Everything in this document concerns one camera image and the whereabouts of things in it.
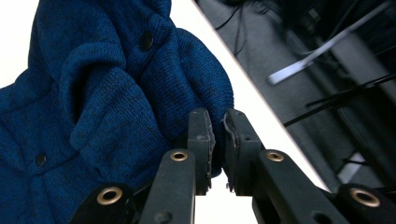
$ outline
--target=white table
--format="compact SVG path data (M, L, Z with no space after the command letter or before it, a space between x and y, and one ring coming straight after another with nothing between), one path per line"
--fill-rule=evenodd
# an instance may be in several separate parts
M37 0L0 3L0 87L14 82L27 67L37 4ZM219 59L233 84L235 109L247 115L265 147L288 153L315 185L327 189L198 6L191 0L173 0L171 18L177 27L200 38ZM251 199L237 198L228 192L226 181L225 175L214 178L208 195L196 197L196 223L256 223Z

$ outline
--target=metal ring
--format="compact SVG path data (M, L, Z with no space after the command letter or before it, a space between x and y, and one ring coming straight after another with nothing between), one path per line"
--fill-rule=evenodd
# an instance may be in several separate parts
M370 193L369 191L366 191L364 189L351 189L349 191L350 196L357 201L358 203L362 203L366 206L369 207L378 207L381 202L377 197L375 197L374 194ZM365 198L362 198L359 196L359 194L362 194L365 196Z
M111 198L107 198L105 197L106 194L108 193L115 193L115 195ZM96 198L96 201L101 204L101 205L109 205L109 204L113 204L116 203L122 196L122 190L117 188L117 187L110 187L110 188L106 188L103 189L98 197Z
M277 152L267 152L265 155L270 161L283 161L285 159L282 154Z
M184 161L189 157L189 154L185 153L185 152L181 152L181 151L177 151L172 153L171 155L171 159L173 161Z

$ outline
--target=knit fabric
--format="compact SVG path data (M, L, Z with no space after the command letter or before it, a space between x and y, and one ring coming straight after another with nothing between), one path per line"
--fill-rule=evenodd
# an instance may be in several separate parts
M230 81L170 8L39 2L28 69L0 90L0 223L65 223L103 183L140 188L194 108L208 110L221 143Z

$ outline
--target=blue fabric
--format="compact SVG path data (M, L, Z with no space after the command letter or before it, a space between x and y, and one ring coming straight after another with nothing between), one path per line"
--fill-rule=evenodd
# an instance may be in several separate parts
M39 2L28 69L0 90L0 223L65 223L105 182L139 188L186 133L194 108L208 110L221 143L230 81L196 37L175 27L170 7ZM145 32L148 50L139 47Z

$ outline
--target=button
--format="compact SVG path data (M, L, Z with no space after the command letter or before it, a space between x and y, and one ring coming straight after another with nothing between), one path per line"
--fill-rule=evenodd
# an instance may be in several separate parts
M142 50L148 51L151 49L154 39L152 38L152 33L150 31L145 31L140 37L139 46Z
M37 155L37 157L35 158L35 163L37 163L37 165L39 166L43 166L44 163L46 163L47 161L47 157L46 154L44 153L40 153Z

